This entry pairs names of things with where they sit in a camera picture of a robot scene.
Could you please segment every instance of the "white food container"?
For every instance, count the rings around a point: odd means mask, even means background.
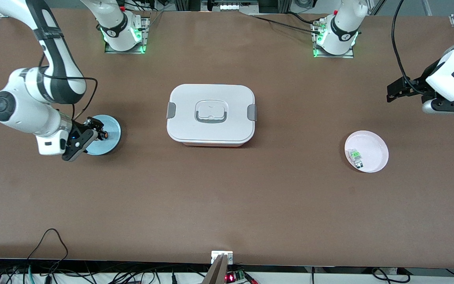
[[[180,85],[167,105],[169,136],[190,146],[241,146],[253,136],[256,120],[255,96],[240,85]]]

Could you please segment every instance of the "small electronic component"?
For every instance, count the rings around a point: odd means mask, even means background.
[[[234,283],[241,279],[245,278],[245,272],[243,270],[236,270],[225,275],[225,282],[226,283]]]
[[[364,164],[362,164],[362,155],[360,155],[360,152],[357,151],[357,149],[348,150],[348,158],[355,165],[355,167],[357,167],[357,169],[364,166]]]

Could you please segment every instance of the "brown table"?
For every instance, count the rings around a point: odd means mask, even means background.
[[[365,19],[350,60],[313,58],[309,34],[241,13],[166,12],[147,54],[103,54],[89,11],[54,13],[83,74],[100,82],[86,115],[117,117],[123,141],[66,163],[0,124],[0,257],[26,257],[54,227],[72,259],[205,263],[225,249],[245,264],[454,268],[454,116],[424,114],[418,96],[386,103],[400,77],[391,18]],[[417,77],[454,43],[454,28],[401,17],[397,37]],[[0,89],[40,55],[26,26],[0,20]],[[173,141],[166,105],[183,83],[251,88],[252,140]],[[383,171],[348,165],[343,143],[358,130],[386,141]],[[51,235],[35,257],[62,255]]]

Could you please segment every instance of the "blue plate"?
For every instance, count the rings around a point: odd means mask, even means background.
[[[112,151],[120,142],[121,128],[119,122],[109,115],[96,115],[95,119],[99,119],[103,124],[103,131],[108,133],[108,138],[105,140],[95,140],[87,147],[89,155],[99,156]]]

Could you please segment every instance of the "gray latch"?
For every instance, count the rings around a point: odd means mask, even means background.
[[[251,121],[257,121],[257,106],[256,105],[249,105],[247,109],[247,116],[248,119]]]
[[[176,115],[176,104],[169,102],[167,103],[167,114],[166,117],[168,119],[175,117]]]

